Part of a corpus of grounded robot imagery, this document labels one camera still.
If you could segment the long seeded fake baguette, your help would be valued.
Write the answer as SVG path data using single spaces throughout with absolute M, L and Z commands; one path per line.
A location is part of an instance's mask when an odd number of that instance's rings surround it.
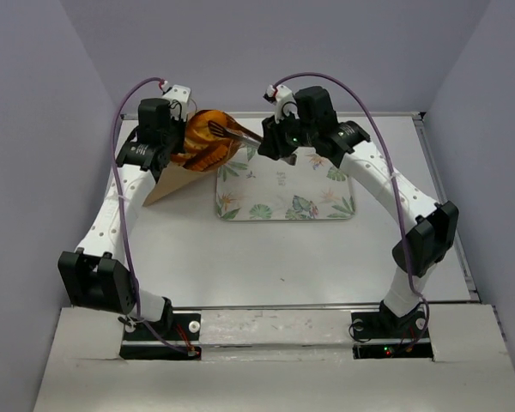
M 225 112 L 218 110 L 202 110 L 195 112 L 185 127 L 185 152 L 172 154 L 170 156 L 171 162 L 184 167 L 184 164 L 199 152 L 209 146 L 216 145 L 225 145 L 229 148 L 228 158 L 233 150 L 233 140 L 212 135 L 208 128 L 208 122 L 210 120 L 220 125 L 228 126 L 228 121 L 231 120 L 231 118 Z

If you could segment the brown paper bag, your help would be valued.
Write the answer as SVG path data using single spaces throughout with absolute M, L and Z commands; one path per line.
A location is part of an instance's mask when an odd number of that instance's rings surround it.
M 239 130 L 239 131 L 253 132 L 253 131 L 247 129 L 246 127 L 244 127 L 242 124 L 239 124 L 228 113 L 227 113 L 227 115 L 231 118 L 231 120 L 228 121 L 228 126 L 227 126 L 228 128 Z M 231 154 L 228 156 L 227 161 L 223 164 L 223 166 L 225 166 L 227 164 L 227 162 L 233 158 L 233 156 L 241 148 L 241 145 L 242 145 L 242 142 L 233 140 L 233 150 L 232 150 Z M 151 204 L 158 202 L 159 200 L 168 196 L 169 194 L 181 189 L 182 187 L 184 187 L 200 178 L 210 175 L 211 173 L 215 173 L 218 168 L 219 167 L 217 167 L 215 170 L 210 170 L 207 172 L 193 172 L 193 171 L 187 170 L 187 169 L 170 161 L 168 166 L 161 172 L 158 183 L 156 184 L 154 189 L 148 194 L 143 205 L 150 206 Z

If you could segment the metal kitchen tongs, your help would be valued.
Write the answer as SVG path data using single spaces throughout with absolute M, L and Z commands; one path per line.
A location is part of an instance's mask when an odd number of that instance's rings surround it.
M 297 136 L 291 135 L 285 124 L 276 122 L 274 116 L 264 119 L 262 127 L 264 136 L 260 137 L 250 131 L 230 129 L 212 120 L 208 122 L 212 135 L 242 142 L 246 146 L 255 148 L 259 155 L 294 166 L 297 161 L 296 150 L 305 147 L 305 144 Z

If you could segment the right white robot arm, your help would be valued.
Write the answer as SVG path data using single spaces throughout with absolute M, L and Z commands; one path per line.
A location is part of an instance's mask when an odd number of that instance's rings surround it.
M 355 179 L 397 222 L 400 240 L 391 252 L 396 272 L 374 323 L 387 336 L 400 335 L 409 327 L 433 269 L 453 246 L 457 206 L 422 193 L 359 124 L 340 121 L 325 88 L 294 93 L 283 85 L 270 85 L 264 98 L 275 112 L 262 122 L 260 155 L 278 161 L 297 148 L 313 148 Z

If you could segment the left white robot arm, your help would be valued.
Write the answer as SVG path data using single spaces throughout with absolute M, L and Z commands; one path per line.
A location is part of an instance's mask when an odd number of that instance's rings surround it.
M 130 253 L 129 236 L 142 206 L 183 148 L 187 103 L 181 98 L 144 99 L 137 126 L 112 151 L 112 180 L 87 234 L 74 251 L 63 252 L 58 270 L 70 303 L 139 321 L 155 339 L 173 328 L 173 305 L 141 289 Z

